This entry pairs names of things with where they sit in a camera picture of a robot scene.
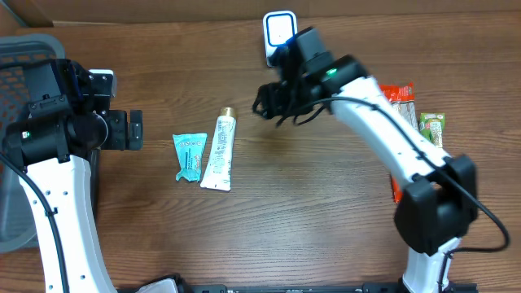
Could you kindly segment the teal snack packet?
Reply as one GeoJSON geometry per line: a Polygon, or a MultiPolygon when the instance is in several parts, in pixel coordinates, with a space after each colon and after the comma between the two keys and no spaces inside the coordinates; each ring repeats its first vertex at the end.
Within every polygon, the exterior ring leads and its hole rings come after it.
{"type": "Polygon", "coordinates": [[[208,135],[206,133],[174,134],[173,144],[177,153],[180,171],[176,180],[200,181],[202,159],[208,135]]]}

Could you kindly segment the white tube gold cap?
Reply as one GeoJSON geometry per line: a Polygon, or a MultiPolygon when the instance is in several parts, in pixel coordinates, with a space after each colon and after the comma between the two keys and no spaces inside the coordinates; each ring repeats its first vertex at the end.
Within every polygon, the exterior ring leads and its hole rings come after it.
{"type": "Polygon", "coordinates": [[[236,130],[235,110],[223,107],[217,117],[210,155],[200,186],[205,189],[230,191],[233,145],[236,130]]]}

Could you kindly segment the green snack pouch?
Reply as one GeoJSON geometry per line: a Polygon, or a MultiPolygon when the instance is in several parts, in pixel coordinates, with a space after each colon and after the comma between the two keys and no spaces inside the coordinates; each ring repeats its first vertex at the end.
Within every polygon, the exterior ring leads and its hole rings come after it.
{"type": "Polygon", "coordinates": [[[420,134],[438,148],[443,147],[443,132],[445,127],[444,113],[423,112],[419,119],[420,134]]]}

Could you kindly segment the orange spaghetti packet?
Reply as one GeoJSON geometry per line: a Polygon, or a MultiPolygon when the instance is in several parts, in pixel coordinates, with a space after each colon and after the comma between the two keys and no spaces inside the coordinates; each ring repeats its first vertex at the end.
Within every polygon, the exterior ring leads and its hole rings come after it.
{"type": "Polygon", "coordinates": [[[418,122],[414,105],[414,84],[408,85],[380,85],[389,103],[398,111],[409,124],[418,130],[418,122]]]}

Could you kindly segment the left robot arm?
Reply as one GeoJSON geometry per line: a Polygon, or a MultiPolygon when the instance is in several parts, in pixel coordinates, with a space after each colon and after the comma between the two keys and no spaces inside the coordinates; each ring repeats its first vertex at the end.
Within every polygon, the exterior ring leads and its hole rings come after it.
{"type": "Polygon", "coordinates": [[[112,110],[116,77],[70,59],[17,63],[29,116],[7,126],[2,162],[14,171],[37,231],[46,291],[115,292],[91,198],[93,151],[139,151],[142,111],[112,110]]]}

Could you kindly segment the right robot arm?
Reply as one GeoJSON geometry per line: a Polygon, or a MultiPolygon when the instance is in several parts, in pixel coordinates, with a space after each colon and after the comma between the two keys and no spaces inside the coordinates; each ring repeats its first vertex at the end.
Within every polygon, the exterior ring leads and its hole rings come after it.
{"type": "Polygon", "coordinates": [[[281,125],[328,111],[357,133],[402,189],[394,222],[409,247],[399,292],[448,292],[454,253],[477,217],[475,165],[423,137],[388,102],[353,56],[339,59],[309,27],[264,28],[267,64],[278,82],[261,86],[252,110],[281,125]]]}

